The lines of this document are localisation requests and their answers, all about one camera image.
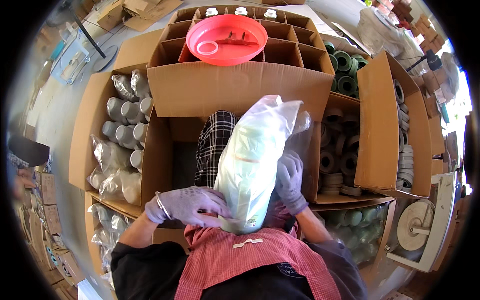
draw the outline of black sleeve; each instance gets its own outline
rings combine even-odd
[[[367,299],[367,286],[348,248],[334,240],[306,244],[324,259],[342,300]]]
[[[117,243],[111,268],[118,299],[173,299],[187,257],[171,241],[141,249]]]

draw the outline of purple work glove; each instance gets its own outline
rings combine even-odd
[[[278,160],[275,190],[292,216],[301,213],[308,203],[301,193],[303,162],[293,151]]]
[[[220,219],[199,214],[199,210],[208,213],[216,213],[225,218],[231,218],[223,194],[206,187],[192,186],[189,188],[164,192],[159,195],[160,202],[165,207],[172,219],[180,220],[185,225],[201,227],[220,227]],[[145,204],[145,212],[148,218],[158,224],[168,220],[164,210],[158,205],[155,196]]]

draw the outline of metal bracelet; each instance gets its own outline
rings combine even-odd
[[[167,216],[167,218],[169,220],[173,220],[170,215],[168,214],[168,211],[167,209],[165,208],[165,206],[163,205],[163,203],[160,201],[160,192],[155,192],[155,197],[156,197],[156,202],[158,204],[158,206],[160,206],[160,209],[163,210],[163,212],[165,213],[165,215]]]

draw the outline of red checkered apron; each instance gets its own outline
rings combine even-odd
[[[289,263],[307,278],[315,299],[340,300],[340,293],[323,258],[304,242],[277,228],[237,236],[219,228],[187,226],[191,252],[175,294],[176,300],[199,300],[204,289],[264,265]],[[263,239],[245,243],[247,239]]]

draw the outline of product label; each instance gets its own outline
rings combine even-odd
[[[245,228],[255,227],[257,225],[258,216],[253,216],[250,220],[245,223]]]

